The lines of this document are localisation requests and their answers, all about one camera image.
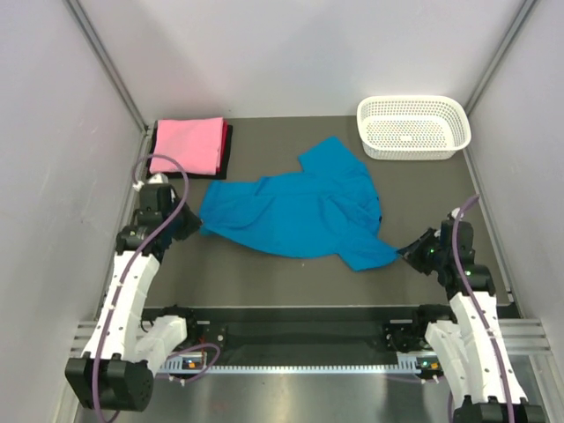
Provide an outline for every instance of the white wall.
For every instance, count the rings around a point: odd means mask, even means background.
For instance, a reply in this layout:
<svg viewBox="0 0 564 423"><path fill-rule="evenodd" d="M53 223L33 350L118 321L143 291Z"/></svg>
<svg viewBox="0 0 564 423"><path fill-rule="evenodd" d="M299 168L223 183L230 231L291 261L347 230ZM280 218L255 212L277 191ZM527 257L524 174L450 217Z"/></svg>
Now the white wall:
<svg viewBox="0 0 564 423"><path fill-rule="evenodd" d="M520 304L564 373L564 3L539 2L471 116L471 155Z"/></svg>
<svg viewBox="0 0 564 423"><path fill-rule="evenodd" d="M81 0L145 119L465 102L521 0Z"/></svg>
<svg viewBox="0 0 564 423"><path fill-rule="evenodd" d="M54 411L140 135L60 0L0 11L0 420Z"/></svg>

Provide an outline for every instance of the white basket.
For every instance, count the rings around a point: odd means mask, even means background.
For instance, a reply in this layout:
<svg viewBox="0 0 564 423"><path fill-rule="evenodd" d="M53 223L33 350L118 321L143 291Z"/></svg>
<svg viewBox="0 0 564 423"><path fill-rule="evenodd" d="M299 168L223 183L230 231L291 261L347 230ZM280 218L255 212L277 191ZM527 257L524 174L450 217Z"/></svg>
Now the white basket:
<svg viewBox="0 0 564 423"><path fill-rule="evenodd" d="M438 95L368 97L357 124L365 153L379 160L445 160L470 143L468 117Z"/></svg>

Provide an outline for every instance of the blue fabric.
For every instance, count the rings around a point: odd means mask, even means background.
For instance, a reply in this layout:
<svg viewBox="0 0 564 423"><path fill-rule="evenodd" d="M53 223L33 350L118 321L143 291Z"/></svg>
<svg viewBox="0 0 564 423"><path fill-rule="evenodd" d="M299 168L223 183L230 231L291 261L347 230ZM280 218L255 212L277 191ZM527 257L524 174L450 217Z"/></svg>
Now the blue fabric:
<svg viewBox="0 0 564 423"><path fill-rule="evenodd" d="M339 254L355 271L396 260L379 241L380 203L364 164L336 137L300 156L303 172L258 182L213 182L200 210L203 234L279 256Z"/></svg>

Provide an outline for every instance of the laundry basket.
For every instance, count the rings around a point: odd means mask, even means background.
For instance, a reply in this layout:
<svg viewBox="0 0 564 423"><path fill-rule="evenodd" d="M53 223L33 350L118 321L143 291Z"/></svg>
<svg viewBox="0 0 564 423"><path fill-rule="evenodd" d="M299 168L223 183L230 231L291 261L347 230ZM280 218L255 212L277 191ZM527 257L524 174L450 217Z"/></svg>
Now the laundry basket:
<svg viewBox="0 0 564 423"><path fill-rule="evenodd" d="M365 153L379 160L445 160L471 138L462 106L438 95L368 97L357 124Z"/></svg>

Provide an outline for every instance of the blue shirt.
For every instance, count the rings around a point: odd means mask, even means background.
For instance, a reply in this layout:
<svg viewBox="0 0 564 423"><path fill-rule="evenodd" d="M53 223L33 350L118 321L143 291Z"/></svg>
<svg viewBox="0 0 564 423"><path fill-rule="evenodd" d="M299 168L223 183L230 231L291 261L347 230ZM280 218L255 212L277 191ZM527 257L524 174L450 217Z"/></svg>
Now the blue shirt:
<svg viewBox="0 0 564 423"><path fill-rule="evenodd" d="M397 249L376 237L382 214L364 164L336 137L300 163L303 172L258 182L213 182L200 210L202 233L279 256L339 254L355 271L396 260Z"/></svg>

